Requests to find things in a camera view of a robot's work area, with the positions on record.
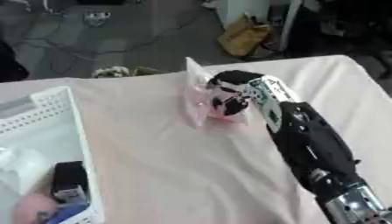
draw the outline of gray floor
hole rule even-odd
[[[61,1],[65,0],[50,2],[59,8]],[[198,0],[132,1],[136,0],[121,6],[67,2],[64,17],[42,13],[40,8],[27,12],[22,4],[6,2],[0,5],[0,34],[17,50],[31,80],[88,78],[96,68],[112,66],[177,72],[185,69],[186,56],[203,65],[239,62],[218,46],[221,23],[216,13],[201,8]],[[112,16],[104,26],[90,27],[82,19],[86,11],[110,11]],[[392,95],[392,79],[377,79],[383,70],[377,61],[366,56],[356,60]]]

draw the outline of white plastic tray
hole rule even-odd
[[[87,210],[61,223],[104,222],[102,199],[88,142],[69,87],[51,88],[0,104],[0,147],[34,150],[43,155],[51,169],[58,162],[83,161],[91,204]],[[6,172],[0,168],[0,177],[6,175]],[[4,179],[0,181],[1,223],[11,223],[15,203],[26,193],[36,190],[26,189],[24,184],[22,179],[12,183],[5,183]]]

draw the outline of robotic arm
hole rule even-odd
[[[315,195],[332,224],[392,224],[387,209],[356,172],[352,152],[328,122],[308,103],[301,102],[276,77],[228,71],[219,73],[207,88],[232,93],[213,99],[225,116],[241,112],[253,101],[267,130],[303,188]]]

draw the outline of white cloth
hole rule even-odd
[[[392,102],[343,56],[225,66],[281,78],[343,136],[359,173],[392,205]],[[0,102],[72,88],[105,206],[106,223],[327,223],[291,175],[252,111],[250,125],[210,121],[195,129],[182,102],[186,74],[0,85]]]

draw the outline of wire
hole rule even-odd
[[[154,45],[162,37],[167,35],[169,32],[180,31],[180,30],[186,28],[187,26],[192,25],[202,15],[204,15],[204,13],[197,13],[194,17],[192,17],[191,19],[189,19],[185,23],[183,23],[183,24],[181,24],[181,25],[179,25],[177,27],[172,27],[172,28],[169,28],[169,29],[167,29],[165,31],[162,31],[156,37],[154,37],[152,40],[149,40],[149,41],[137,44],[137,45],[132,45],[130,48],[127,48],[125,50],[118,50],[118,51],[117,50],[113,50],[113,51],[106,51],[106,52],[91,52],[91,51],[87,51],[87,50],[75,49],[75,48],[72,48],[71,46],[68,46],[68,45],[64,45],[64,44],[61,44],[61,43],[53,42],[52,40],[50,40],[50,37],[54,36],[54,34],[56,34],[61,29],[61,25],[63,24],[64,17],[58,22],[57,27],[52,32],[50,32],[49,34],[45,35],[42,38],[25,38],[19,44],[20,45],[27,45],[27,46],[31,46],[31,47],[35,47],[35,48],[40,48],[40,49],[46,49],[46,50],[50,50],[50,49],[55,48],[55,49],[65,53],[65,54],[68,54],[68,55],[72,56],[73,57],[73,61],[70,63],[70,65],[66,69],[64,69],[61,72],[56,71],[56,69],[54,69],[54,63],[52,61],[53,57],[49,58],[49,68],[51,69],[51,71],[53,71],[57,75],[65,75],[66,73],[71,71],[72,67],[74,66],[74,64],[76,64],[78,59],[89,60],[89,61],[97,61],[98,60],[98,59],[90,58],[90,57],[86,56],[85,54],[104,55],[104,54],[111,54],[111,53],[132,53],[132,52],[134,52],[138,48],[141,48],[141,47],[144,47],[144,46]],[[43,42],[46,43],[46,45],[36,45],[36,44],[31,43],[32,41],[43,41]]]

